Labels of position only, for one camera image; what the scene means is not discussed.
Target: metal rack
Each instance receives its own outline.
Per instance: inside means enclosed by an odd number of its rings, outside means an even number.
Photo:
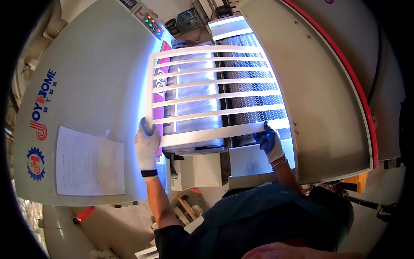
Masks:
[[[173,61],[163,64],[156,64],[156,60],[166,57],[181,56],[187,54],[195,53],[259,53],[261,57],[210,57],[210,58],[196,58],[196,59],[185,59],[179,61]],[[252,47],[252,46],[197,46],[197,47],[188,47],[188,48],[178,48],[169,51],[163,51],[159,53],[153,53],[149,58],[149,69],[148,69],[148,80],[147,80],[147,108],[146,108],[146,118],[149,124],[164,124],[172,123],[175,121],[185,121],[197,118],[205,118],[209,116],[223,116],[229,114],[239,114],[246,112],[257,112],[257,111],[271,111],[278,109],[285,109],[284,104],[270,104],[270,105],[261,105],[261,106],[251,106],[251,107],[239,107],[233,109],[224,109],[218,111],[208,111],[196,114],[188,114],[182,116],[173,116],[162,119],[153,118],[153,108],[162,107],[168,105],[175,105],[178,103],[186,102],[195,102],[204,99],[223,99],[223,98],[236,98],[236,97],[247,97],[247,96],[275,96],[280,95],[279,90],[264,90],[264,91],[247,91],[247,92],[230,92],[223,94],[211,94],[203,96],[194,96],[188,98],[181,98],[175,100],[169,100],[164,102],[153,103],[153,93],[159,91],[168,91],[173,89],[179,89],[184,87],[195,87],[198,85],[206,84],[231,84],[231,83],[275,83],[277,84],[276,77],[273,73],[273,70],[269,64],[269,61],[264,58],[266,55],[263,52],[261,47]],[[193,69],[180,72],[158,74],[154,70],[161,67],[166,67],[170,65],[177,65],[182,63],[193,63],[200,61],[223,61],[223,60],[232,60],[232,61],[261,61],[266,63],[266,67],[224,67],[224,68],[206,68],[206,69]],[[220,79],[220,80],[210,80],[210,81],[199,81],[199,82],[189,82],[177,85],[169,85],[165,87],[154,88],[153,81],[160,78],[169,78],[174,76],[196,74],[196,73],[205,73],[205,72],[223,72],[223,71],[255,71],[255,72],[269,72],[271,77],[257,77],[257,78],[235,78],[235,79]],[[272,128],[289,128],[290,123],[288,118],[275,119],[270,121]],[[221,128],[200,130],[200,131],[191,131],[186,133],[178,133],[173,135],[167,135],[161,137],[160,147],[168,147],[173,145],[182,145],[188,143],[196,143],[207,140],[213,140],[217,138],[228,138],[233,136],[247,135],[255,132],[263,131],[263,122],[248,123],[242,125],[227,126]]]

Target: wristband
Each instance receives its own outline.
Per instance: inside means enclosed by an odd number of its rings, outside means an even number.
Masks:
[[[279,163],[275,164],[275,165],[272,167],[272,170],[274,171],[276,168],[280,167],[281,165],[283,165],[283,164],[284,164],[284,163],[286,163],[286,162],[287,162],[287,158],[284,158],[282,161],[280,161]]]
[[[158,173],[156,169],[154,169],[154,170],[142,170],[141,174],[142,174],[142,177],[148,177],[148,176],[156,176]]]

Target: dust pipe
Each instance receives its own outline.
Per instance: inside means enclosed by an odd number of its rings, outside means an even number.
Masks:
[[[47,47],[49,47],[52,41],[43,36],[45,31],[54,39],[66,25],[67,21],[62,19],[60,1],[54,0],[40,17],[36,27],[29,36],[24,48],[27,54],[24,58],[25,62],[29,63],[32,59],[39,61]]]

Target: white glove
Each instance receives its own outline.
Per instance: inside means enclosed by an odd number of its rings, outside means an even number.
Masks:
[[[267,121],[264,122],[265,131],[253,133],[252,136],[257,144],[260,144],[260,149],[266,153],[269,164],[273,161],[285,156],[280,141],[279,132],[272,129]]]
[[[156,170],[156,153],[160,144],[158,128],[153,125],[151,132],[146,127],[145,118],[141,119],[140,128],[135,135],[135,151],[137,153],[138,167],[140,171]]]

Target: cable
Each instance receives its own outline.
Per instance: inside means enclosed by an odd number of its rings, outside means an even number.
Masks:
[[[380,28],[379,24],[377,24],[377,28],[378,28],[378,59],[377,59],[377,67],[375,69],[374,80],[372,81],[372,87],[371,87],[371,90],[369,92],[368,98],[366,100],[368,105],[371,103],[372,97],[374,96],[375,89],[378,85],[378,77],[379,77],[379,74],[380,74],[380,68],[381,68],[381,64],[382,64],[382,61],[383,61],[383,54],[382,54],[383,40],[382,40],[382,37],[381,37],[381,28]]]

